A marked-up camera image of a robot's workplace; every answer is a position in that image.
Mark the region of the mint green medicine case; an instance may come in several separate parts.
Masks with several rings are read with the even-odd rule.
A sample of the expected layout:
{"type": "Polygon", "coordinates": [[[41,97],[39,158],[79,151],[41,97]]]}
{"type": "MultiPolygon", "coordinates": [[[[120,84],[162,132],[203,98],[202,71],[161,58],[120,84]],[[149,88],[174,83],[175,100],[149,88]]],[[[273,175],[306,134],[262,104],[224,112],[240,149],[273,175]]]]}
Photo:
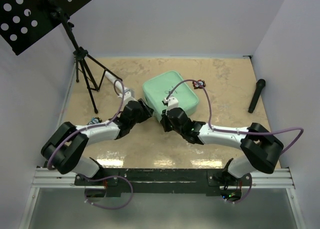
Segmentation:
{"type": "Polygon", "coordinates": [[[180,84],[177,89],[174,87],[184,79],[177,71],[168,71],[147,80],[142,85],[146,104],[153,109],[153,115],[160,121],[162,111],[167,107],[162,100],[170,92],[178,100],[178,105],[186,112],[188,116],[194,114],[199,104],[198,96],[193,92],[187,83],[180,84]]]}

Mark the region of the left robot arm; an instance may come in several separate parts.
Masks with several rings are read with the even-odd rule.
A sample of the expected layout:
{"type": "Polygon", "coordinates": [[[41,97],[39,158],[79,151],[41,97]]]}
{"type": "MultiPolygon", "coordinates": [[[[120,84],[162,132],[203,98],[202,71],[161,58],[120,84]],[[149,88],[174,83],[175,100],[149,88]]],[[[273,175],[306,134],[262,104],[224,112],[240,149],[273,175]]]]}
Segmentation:
{"type": "Polygon", "coordinates": [[[92,158],[83,156],[87,146],[113,141],[125,137],[139,123],[152,117],[153,109],[142,99],[131,100],[120,116],[113,121],[75,126],[64,122],[41,149],[47,160],[47,168],[57,169],[62,175],[74,172],[85,176],[92,185],[99,185],[104,179],[102,166],[92,158]]]}

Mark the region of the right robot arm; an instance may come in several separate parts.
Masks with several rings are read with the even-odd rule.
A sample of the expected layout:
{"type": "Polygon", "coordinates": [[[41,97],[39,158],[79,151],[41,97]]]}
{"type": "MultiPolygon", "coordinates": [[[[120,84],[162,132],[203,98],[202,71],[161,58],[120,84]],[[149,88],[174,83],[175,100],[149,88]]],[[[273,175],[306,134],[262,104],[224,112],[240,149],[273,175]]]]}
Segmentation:
{"type": "Polygon", "coordinates": [[[203,121],[191,120],[180,107],[163,110],[160,123],[165,132],[175,131],[190,144],[213,144],[241,150],[243,156],[231,158],[222,170],[212,176],[230,186],[254,171],[272,174],[284,149],[283,143],[269,135],[269,131],[259,123],[239,129],[214,127],[203,121]]]}

